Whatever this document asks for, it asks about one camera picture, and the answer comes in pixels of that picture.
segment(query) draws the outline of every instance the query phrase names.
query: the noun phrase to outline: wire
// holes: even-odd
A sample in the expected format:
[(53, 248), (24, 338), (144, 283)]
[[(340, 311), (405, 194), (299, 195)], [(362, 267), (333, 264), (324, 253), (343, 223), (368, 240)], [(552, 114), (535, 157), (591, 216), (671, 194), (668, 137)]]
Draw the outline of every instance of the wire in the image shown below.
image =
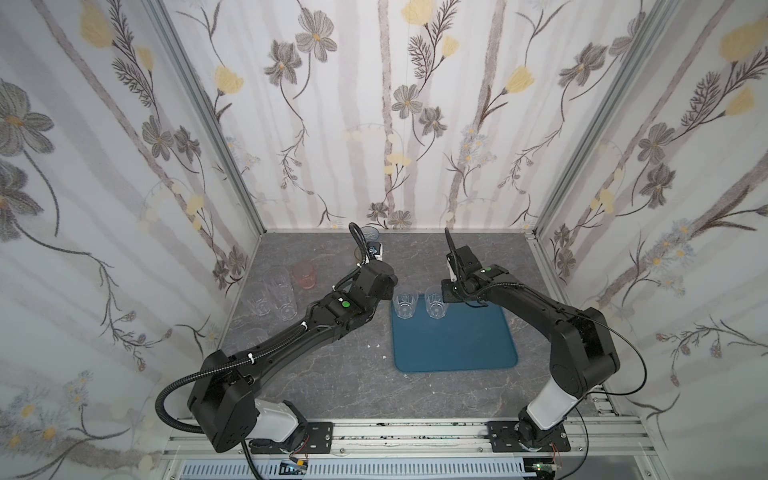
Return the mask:
[(253, 458), (250, 456), (250, 450), (248, 449), (248, 445), (245, 443), (245, 440), (240, 442), (240, 446), (243, 448), (243, 453), (245, 454), (245, 462), (248, 464), (248, 468), (250, 468), (250, 473), (256, 480), (264, 480), (256, 470), (256, 466), (253, 464)]
[(579, 462), (578, 466), (573, 469), (572, 472), (561, 476), (558, 480), (563, 480), (563, 478), (568, 478), (574, 473), (578, 472), (578, 469), (581, 468), (581, 466), (584, 464), (584, 462), (587, 460), (587, 455), (589, 455), (589, 432), (587, 431), (587, 423), (584, 421), (584, 417), (581, 416), (581, 412), (578, 411), (578, 407), (574, 407), (576, 410), (576, 413), (578, 413), (579, 418), (581, 419), (581, 424), (584, 426), (584, 435), (587, 437), (587, 448), (584, 450), (584, 456), (581, 457), (581, 462)]
[[(524, 283), (516, 283), (516, 282), (492, 283), (490, 285), (486, 285), (486, 286), (482, 287), (481, 289), (479, 289), (477, 292), (475, 292), (475, 294), (473, 296), (475, 297), (475, 300), (477, 300), (477, 297), (480, 294), (490, 290), (491, 288), (496, 288), (498, 286), (514, 286), (514, 287), (517, 287), (517, 288), (524, 288), (527, 291), (529, 291), (529, 292), (533, 293), (534, 295), (536, 295), (536, 297), (538, 297), (542, 302), (544, 302), (545, 304), (547, 304), (551, 308), (554, 308), (556, 310), (560, 309), (560, 307), (558, 307), (556, 305), (553, 305), (552, 302), (550, 302), (549, 299), (547, 299), (547, 297), (541, 295), (539, 292), (537, 292), (536, 290), (533, 290), (531, 287), (529, 287), (528, 285), (525, 285)], [(602, 326), (602, 327), (610, 330), (611, 332), (613, 332), (616, 336), (618, 336), (620, 339), (622, 339), (627, 345), (632, 347), (632, 350), (634, 350), (634, 352), (637, 354), (637, 357), (640, 359), (640, 363), (643, 364), (643, 382), (640, 384), (639, 387), (637, 387), (636, 389), (632, 390), (631, 392), (613, 393), (613, 392), (605, 392), (605, 391), (603, 391), (602, 393), (604, 393), (605, 395), (612, 395), (612, 396), (628, 396), (628, 395), (633, 395), (633, 394), (635, 394), (637, 392), (640, 392), (643, 389), (643, 387), (645, 387), (645, 383), (648, 381), (648, 367), (645, 364), (645, 359), (643, 358), (643, 355), (640, 353), (640, 350), (638, 350), (637, 347), (632, 344), (632, 342), (627, 340), (627, 338), (625, 336), (621, 335), (616, 330), (610, 328), (608, 325), (606, 325), (604, 323), (600, 323), (597, 320), (592, 319), (592, 318), (584, 315), (583, 313), (576, 312), (576, 316), (578, 318), (581, 318), (581, 319), (584, 319), (584, 320), (589, 320), (590, 322), (594, 323), (595, 325)]]

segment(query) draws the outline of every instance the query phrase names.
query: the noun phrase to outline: clear plastic cup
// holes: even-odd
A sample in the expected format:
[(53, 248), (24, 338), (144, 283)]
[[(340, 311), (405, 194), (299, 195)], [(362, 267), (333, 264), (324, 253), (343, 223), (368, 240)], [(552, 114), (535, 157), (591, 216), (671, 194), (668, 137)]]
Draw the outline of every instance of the clear plastic cup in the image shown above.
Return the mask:
[(424, 292), (424, 304), (427, 313), (432, 318), (442, 318), (448, 312), (448, 304), (442, 301), (442, 288), (440, 285), (434, 285)]
[(392, 295), (395, 313), (402, 319), (409, 319), (416, 312), (416, 302), (419, 301), (419, 291), (410, 285), (398, 285)]
[(291, 272), (293, 279), (303, 289), (309, 290), (317, 284), (317, 272), (315, 266), (306, 260), (298, 262)]
[(264, 274), (266, 288), (275, 299), (275, 305), (296, 302), (293, 298), (293, 285), (290, 281), (288, 270), (284, 266), (276, 266)]
[(249, 285), (247, 295), (245, 301), (258, 316), (264, 316), (272, 311), (272, 296), (263, 282), (254, 282)]

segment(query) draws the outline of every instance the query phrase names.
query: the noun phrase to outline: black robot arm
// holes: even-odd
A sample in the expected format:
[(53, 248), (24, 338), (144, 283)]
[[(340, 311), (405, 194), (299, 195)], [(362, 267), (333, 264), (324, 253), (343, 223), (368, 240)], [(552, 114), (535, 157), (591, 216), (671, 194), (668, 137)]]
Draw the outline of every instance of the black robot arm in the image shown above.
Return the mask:
[(518, 437), (528, 449), (550, 442), (564, 416), (589, 392), (619, 370), (619, 358), (605, 318), (598, 310), (579, 310), (532, 289), (499, 265), (482, 266), (469, 247), (449, 244), (451, 279), (442, 281), (448, 303), (491, 302), (531, 324), (551, 344), (551, 378), (520, 412)]

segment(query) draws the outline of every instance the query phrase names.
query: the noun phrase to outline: flower stem print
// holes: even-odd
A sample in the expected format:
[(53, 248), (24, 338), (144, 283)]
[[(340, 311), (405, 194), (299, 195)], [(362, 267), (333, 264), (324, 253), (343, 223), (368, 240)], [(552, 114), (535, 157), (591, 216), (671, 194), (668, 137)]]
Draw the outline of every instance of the flower stem print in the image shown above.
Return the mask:
[[(331, 38), (329, 38), (329, 35), (333, 33), (333, 22), (328, 18), (328, 16), (320, 10), (312, 13), (309, 9), (304, 8), (301, 5), (301, 2), (298, 3), (299, 7), (301, 8), (301, 12), (298, 17), (299, 25), (301, 25), (305, 32), (296, 34), (296, 44), (287, 41), (278, 42), (277, 40), (272, 40), (272, 45), (270, 46), (270, 52), (268, 56), (270, 60), (274, 61), (274, 65), (264, 68), (264, 73), (269, 76), (270, 83), (280, 89), (280, 94), (282, 95), (283, 100), (286, 102), (286, 105), (288, 105), (288, 108), (291, 110), (291, 112), (293, 112), (293, 114), (296, 116), (296, 118), (299, 119), (299, 122), (301, 123), (299, 132), (294, 136), (295, 141), (278, 153), (278, 156), (280, 157), (280, 167), (283, 170), (283, 179), (280, 184), (280, 188), (283, 190), (287, 189), (288, 183), (290, 182), (291, 185), (293, 185), (295, 188), (298, 188), (305, 194), (316, 195), (317, 198), (319, 198), (323, 203), (324, 207), (317, 224), (319, 227), (323, 224), (323, 221), (331, 221), (331, 217), (343, 217), (330, 213), (328, 203), (323, 199), (323, 197), (311, 190), (307, 190), (299, 182), (299, 176), (294, 170), (294, 167), (302, 166), (302, 162), (297, 158), (299, 153), (299, 146), (304, 146), (304, 139), (305, 137), (309, 136), (309, 133), (307, 132), (306, 125), (301, 114), (299, 114), (298, 110), (291, 104), (291, 102), (288, 100), (288, 97), (286, 96), (285, 88), (283, 87), (283, 80), (286, 79), (291, 84), (298, 83), (296, 69), (301, 67), (302, 60), (299, 53), (296, 51), (297, 45), (299, 51), (307, 53), (308, 65), (311, 65), (312, 55), (314, 55), (315, 58), (322, 63), (328, 61), (327, 52), (336, 51), (337, 45)], [(307, 68), (308, 72), (304, 87), (301, 89), (301, 91), (299, 91), (298, 94), (293, 97), (293, 100), (298, 98), (306, 90), (306, 86), (310, 82), (310, 69), (311, 67)]]
[[(431, 0), (429, 2), (412, 0), (402, 10), (402, 16), (406, 22), (423, 26), (429, 38), (429, 40), (425, 40), (421, 35), (414, 35), (408, 43), (408, 54), (414, 67), (413, 74), (422, 81), (421, 87), (415, 93), (416, 95), (421, 93), (443, 60), (453, 55), (458, 49), (458, 41), (447, 35), (444, 37), (444, 35), (453, 26), (453, 18), (456, 15), (456, 6), (459, 1), (444, 0), (434, 18), (432, 18)], [(442, 54), (437, 60), (437, 47), (441, 40), (443, 40)]]
[(533, 20), (531, 20), (530, 17), (528, 17), (526, 14), (521, 12), (515, 12), (517, 15), (520, 15), (522, 18), (525, 18), (528, 20), (528, 23), (531, 24), (531, 27), (533, 27), (533, 31), (531, 32), (531, 37), (528, 39), (528, 44), (525, 46), (525, 59), (523, 61), (523, 65), (528, 65), (528, 49), (531, 48), (531, 42), (533, 42), (533, 39), (536, 38), (536, 35), (542, 33), (545, 28), (547, 28), (547, 25), (549, 25), (549, 22), (552, 21), (555, 15), (557, 15), (560, 10), (563, 9), (568, 3), (570, 3), (571, 0), (568, 0), (563, 5), (560, 5), (554, 12), (552, 12), (551, 15), (547, 17), (546, 22), (542, 24), (541, 22), (544, 20), (544, 10), (545, 5), (543, 3), (538, 3), (536, 7), (540, 10), (539, 16), (538, 16), (538, 22), (534, 23)]
[[(658, 164), (665, 157), (664, 147), (672, 141), (677, 140), (683, 135), (689, 134), (702, 124), (710, 123), (711, 121), (729, 115), (744, 114), (754, 107), (754, 96), (751, 87), (747, 85), (746, 82), (749, 80), (761, 79), (766, 74), (766, 70), (768, 70), (768, 48), (762, 46), (764, 37), (760, 27), (760, 21), (736, 28), (721, 38), (720, 55), (728, 62), (727, 66), (720, 72), (708, 72), (697, 82), (694, 88), (694, 93), (690, 98), (690, 106), (684, 112), (680, 120), (680, 129), (670, 129), (665, 122), (656, 122), (657, 116), (669, 101), (672, 94), (677, 91), (677, 87), (681, 80), (685, 78), (684, 74), (687, 69), (691, 66), (709, 35), (715, 30), (731, 3), (732, 2), (724, 2), (720, 8), (718, 8), (715, 15), (713, 15), (704, 26), (697, 40), (691, 47), (690, 52), (680, 64), (680, 67), (676, 70), (675, 75), (670, 80), (669, 85), (664, 90), (664, 93), (660, 96), (654, 105), (654, 108), (637, 129), (637, 133), (631, 138), (627, 147), (624, 149), (624, 153), (619, 160), (618, 170), (623, 171), (624, 165), (630, 159), (640, 142), (643, 142), (643, 144), (641, 145), (641, 152), (638, 154), (637, 159), (641, 162), (646, 162), (656, 158), (656, 167), (658, 167)], [(725, 83), (722, 83), (723, 73), (728, 75)], [(725, 109), (719, 114), (714, 114), (714, 112), (717, 111), (717, 106), (725, 101), (725, 97), (729, 93), (735, 93), (736, 90), (739, 92), (728, 102)], [(648, 131), (649, 128), (654, 130), (653, 134)], [(630, 202), (630, 206), (633, 207), (633, 209), (634, 192), (637, 191), (637, 185), (646, 169), (648, 169), (647, 163), (643, 166), (643, 169), (637, 175), (637, 179), (633, 184), (633, 192), (631, 193)], [(657, 172), (657, 175), (654, 175), (654, 179), (651, 179), (649, 175), (649, 184), (657, 181), (657, 178), (660, 177), (658, 174), (660, 173), (661, 172)], [(611, 172), (606, 181), (603, 182), (601, 189), (598, 190), (598, 193), (603, 189), (608, 188), (613, 181), (614, 173)], [(585, 209), (578, 223), (583, 223), (590, 212), (591, 209)], [(580, 229), (578, 228), (574, 228), (574, 234), (571, 236), (570, 244), (573, 244), (573, 242), (576, 241), (579, 230)]]
[[(45, 127), (45, 130), (50, 130), (51, 128), (53, 128), (54, 124), (50, 118), (46, 117), (43, 114), (28, 113), (29, 96), (24, 90), (17, 87), (16, 85), (3, 82), (2, 95), (0, 95), (0, 98), (3, 100), (2, 102), (3, 104), (5, 104), (8, 101), (13, 101), (15, 104), (21, 105), (21, 107), (19, 108), (26, 110), (26, 112), (22, 114), (22, 118), (26, 120), (30, 120), (29, 123), (31, 124), (31, 126), (27, 126), (26, 127), (27, 129), (32, 128), (32, 126), (35, 126), (35, 125)], [(2, 105), (0, 106), (0, 108), (7, 109), (8, 106)], [(36, 163), (32, 160), (31, 156), (26, 151), (26, 149), (24, 149), (24, 146), (21, 143), (21, 141), (26, 141), (27, 144), (30, 145), (30, 147), (33, 147), (33, 148), (38, 147), (37, 149), (48, 152), (48, 153), (54, 151), (55, 148), (53, 144), (51, 144), (51, 142), (47, 138), (43, 137), (41, 134), (37, 132), (26, 131), (26, 130), (20, 132), (20, 131), (13, 130), (13, 128), (21, 128), (21, 127), (9, 126), (9, 127), (4, 127), (0, 130), (0, 135), (1, 135), (0, 141), (2, 141), (2, 153), (17, 154), (19, 151), (23, 151), (27, 159), (30, 161), (30, 163), (39, 172), (39, 169), (37, 168)], [(4, 243), (10, 240), (16, 240), (21, 238), (21, 236), (23, 235), (24, 237), (27, 237), (29, 240), (36, 243), (37, 245), (48, 248), (50, 250), (53, 250), (59, 253), (66, 253), (71, 255), (88, 257), (91, 260), (93, 260), (98, 265), (99, 278), (101, 280), (101, 284), (99, 285), (99, 287), (102, 288), (106, 286), (106, 289), (107, 289), (107, 301), (104, 306), (104, 317), (101, 321), (101, 325), (102, 326), (106, 325), (106, 327), (104, 332), (102, 332), (102, 335), (109, 329), (112, 333), (112, 339), (114, 343), (120, 342), (122, 346), (126, 349), (126, 351), (131, 353), (137, 365), (139, 366), (139, 370), (143, 370), (145, 366), (145, 362), (140, 354), (139, 349), (150, 348), (152, 345), (162, 340), (158, 340), (158, 341), (150, 342), (146, 344), (140, 343), (140, 342), (137, 342), (134, 332), (126, 332), (125, 330), (123, 330), (121, 327), (118, 326), (119, 323), (133, 321), (133, 319), (135, 319), (136, 317), (136, 314), (134, 312), (130, 312), (120, 316), (117, 319), (114, 318), (114, 310), (117, 310), (118, 312), (120, 311), (117, 305), (117, 300), (114, 295), (114, 288), (118, 287), (118, 285), (115, 283), (114, 279), (110, 274), (109, 269), (111, 269), (112, 267), (109, 264), (107, 264), (103, 260), (98, 259), (97, 257), (95, 257), (93, 254), (89, 252), (55, 247), (50, 243), (46, 243), (42, 240), (39, 240), (38, 238), (31, 235), (24, 227), (22, 227), (21, 224), (19, 224), (18, 222), (19, 216), (26, 216), (26, 215), (37, 216), (38, 214), (43, 212), (43, 208), (38, 204), (38, 202), (34, 200), (29, 194), (22, 191), (22, 189), (26, 187), (27, 181), (28, 181), (27, 174), (21, 168), (18, 168), (7, 161), (0, 160), (0, 242)], [(46, 181), (45, 183), (49, 191), (51, 192), (51, 195), (55, 197), (53, 187), (51, 186), (50, 182)], [(58, 234), (58, 229), (55, 231), (54, 237), (56, 237), (57, 234)]]
[(219, 52), (216, 51), (216, 45), (214, 45), (214, 33), (216, 32), (216, 27), (219, 23), (219, 10), (221, 9), (221, 2), (223, 0), (219, 0), (219, 2), (216, 3), (216, 8), (214, 8), (214, 13), (211, 15), (211, 20), (208, 19), (208, 14), (205, 12), (205, 8), (202, 6), (200, 7), (200, 13), (203, 14), (203, 20), (200, 20), (198, 17), (195, 17), (192, 14), (186, 13), (186, 12), (180, 12), (176, 10), (176, 13), (183, 15), (187, 18), (191, 18), (200, 25), (205, 28), (205, 31), (208, 34), (208, 41), (210, 42), (210, 47), (214, 50), (214, 54), (216, 55), (216, 58), (219, 59), (219, 63), (224, 65), (224, 62), (221, 60), (221, 57), (219, 56)]
[(715, 322), (711, 315), (709, 315), (709, 317), (712, 326), (699, 325), (698, 323), (694, 323), (693, 329), (686, 329), (680, 333), (672, 333), (669, 335), (665, 333), (656, 334), (656, 340), (659, 342), (672, 342), (676, 344), (674, 350), (672, 350), (672, 353), (670, 353), (670, 357), (672, 357), (670, 381), (676, 387), (680, 386), (680, 380), (677, 377), (675, 363), (680, 358), (680, 355), (682, 354), (683, 356), (690, 356), (691, 347), (697, 348), (700, 346), (701, 340), (710, 334), (712, 334), (711, 338), (714, 338), (712, 344), (710, 345), (710, 356), (714, 359), (723, 358), (723, 344), (721, 342), (721, 337), (726, 339), (733, 338), (733, 340), (726, 343), (725, 346), (756, 346), (760, 347), (761, 349), (765, 349), (765, 351), (762, 352), (760, 356), (768, 355), (768, 344), (751, 339), (747, 335), (741, 333), (739, 330), (734, 329), (732, 326), (728, 326), (723, 320)]
[(656, 418), (656, 428), (659, 431), (659, 436), (661, 437), (661, 441), (664, 442), (664, 446), (666, 447), (667, 446), (667, 440), (664, 439), (664, 433), (661, 431), (661, 424), (659, 423), (659, 420), (660, 420), (661, 414), (669, 412), (672, 409), (672, 407), (675, 406), (675, 404), (677, 403), (677, 400), (679, 400), (679, 399), (680, 399), (680, 393), (677, 394), (677, 396), (674, 398), (672, 403), (667, 408), (665, 408), (665, 409), (660, 409), (659, 407), (656, 407), (656, 406), (653, 406), (653, 405), (649, 405), (647, 403), (635, 402), (632, 399), (627, 399), (627, 400), (632, 405), (639, 406), (639, 407), (641, 407), (643, 409), (651, 409), (651, 410), (653, 410), (653, 412), (649, 413), (645, 417), (645, 419), (646, 420), (650, 420), (651, 417), (655, 417)]
[(205, 329), (206, 325), (208, 325), (208, 321), (210, 320), (210, 315), (208, 318), (205, 319), (205, 322), (203, 322), (203, 325), (200, 326), (200, 328), (194, 328), (191, 325), (187, 325), (185, 323), (178, 323), (174, 326), (183, 326), (185, 328), (188, 328), (192, 331), (192, 338), (194, 339), (194, 342), (197, 344), (197, 348), (200, 350), (200, 357), (201, 359), (205, 357), (205, 354), (203, 352), (203, 345), (200, 343), (199, 339), (205, 339), (206, 343), (206, 349), (213, 350), (217, 346), (219, 346), (219, 340), (221, 339), (221, 328), (214, 324), (210, 324), (208, 327), (208, 330), (206, 330), (205, 333), (203, 333), (203, 330)]
[(0, 406), (0, 454), (28, 455), (35, 461), (45, 458), (45, 464), (13, 478), (54, 478), (65, 460), (94, 468), (136, 468), (146, 455), (133, 448), (113, 450), (98, 443), (125, 435), (133, 427), (104, 435), (95, 435), (86, 426), (88, 385), (93, 374), (85, 370), (77, 378), (61, 386), (61, 395), (46, 388), (24, 388), (10, 401)]
[(54, 237), (58, 236), (58, 228), (61, 213), (58, 207), (58, 198), (53, 191), (51, 182), (43, 174), (37, 162), (29, 154), (25, 145), (39, 154), (50, 154), (54, 150), (51, 141), (41, 134), (53, 128), (53, 121), (48, 115), (39, 114), (30, 110), (29, 96), (27, 92), (14, 84), (9, 84), (0, 78), (0, 154), (6, 157), (14, 157), (23, 153), (30, 165), (40, 175), (40, 178), (51, 193), (56, 209), (56, 227)]
[[(668, 270), (672, 262), (685, 262), (693, 252), (689, 241), (713, 228), (733, 228), (742, 231), (756, 231), (756, 227), (733, 221), (736, 216), (756, 214), (758, 217), (768, 217), (768, 204), (737, 210), (737, 207), (747, 199), (749, 193), (768, 179), (768, 151), (757, 161), (756, 165), (747, 171), (735, 184), (726, 190), (709, 210), (694, 221), (678, 220), (672, 230), (663, 235), (647, 252), (640, 256), (636, 263), (619, 275), (600, 295), (598, 304), (606, 305), (626, 285), (632, 284), (649, 269), (657, 269), (660, 273)], [(685, 293), (679, 285), (680, 278), (665, 278), (659, 280), (659, 287), (671, 290), (676, 295)]]

